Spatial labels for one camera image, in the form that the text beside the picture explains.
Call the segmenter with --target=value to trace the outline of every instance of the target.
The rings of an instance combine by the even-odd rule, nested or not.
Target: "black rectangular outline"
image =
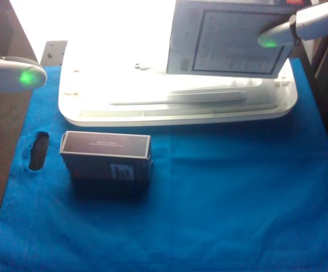
[[[196,60],[197,60],[198,47],[199,47],[199,42],[200,42],[202,30],[203,30],[203,24],[204,24],[204,18],[205,18],[206,12],[239,13],[239,14],[246,13],[246,14],[263,14],[263,15],[269,15],[269,14],[271,14],[271,15],[286,15],[286,14],[283,14],[283,13],[266,13],[266,12],[251,12],[251,11],[231,11],[231,10],[204,10],[203,15],[202,15],[202,20],[201,20],[201,23],[200,23],[199,35],[198,35],[198,39],[197,39],[196,50],[195,50],[195,53],[194,53],[194,61],[193,61],[193,64],[192,64],[192,71],[196,71],[196,72],[213,72],[213,73],[242,73],[242,74],[272,75],[272,73],[274,72],[274,69],[276,67],[276,64],[279,61],[279,59],[281,57],[281,54],[284,50],[284,46],[281,47],[280,52],[277,55],[277,58],[275,60],[275,63],[273,65],[270,73],[261,73],[261,72],[256,73],[256,72],[245,72],[245,71],[244,72],[242,72],[242,71],[224,71],[224,70],[200,70],[200,69],[196,70],[194,68],[194,66],[195,66],[195,63],[196,63]]]

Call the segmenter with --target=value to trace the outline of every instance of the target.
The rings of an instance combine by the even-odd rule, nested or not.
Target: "cardboard box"
[[[262,48],[258,35],[309,0],[176,0],[167,72],[277,78],[293,45]]]
[[[60,155],[82,192],[108,196],[141,194],[152,168],[150,136],[67,131]]]

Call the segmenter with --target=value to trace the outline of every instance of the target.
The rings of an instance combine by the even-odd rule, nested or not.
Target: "box top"
[[[147,159],[149,135],[66,131],[60,154]]]

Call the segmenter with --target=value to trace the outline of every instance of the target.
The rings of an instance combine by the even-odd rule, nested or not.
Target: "box front face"
[[[258,35],[300,7],[285,0],[177,1],[167,72],[276,78],[292,46],[262,48]]]
[[[145,157],[148,136],[69,131],[63,145],[68,153]]]

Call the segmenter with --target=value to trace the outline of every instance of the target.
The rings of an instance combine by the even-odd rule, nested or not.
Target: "blue tablecloth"
[[[328,137],[298,60],[285,117],[86,129],[152,135],[141,201],[82,200],[58,150],[60,69],[30,103],[0,211],[0,271],[328,271]],[[44,167],[28,169],[38,131]]]

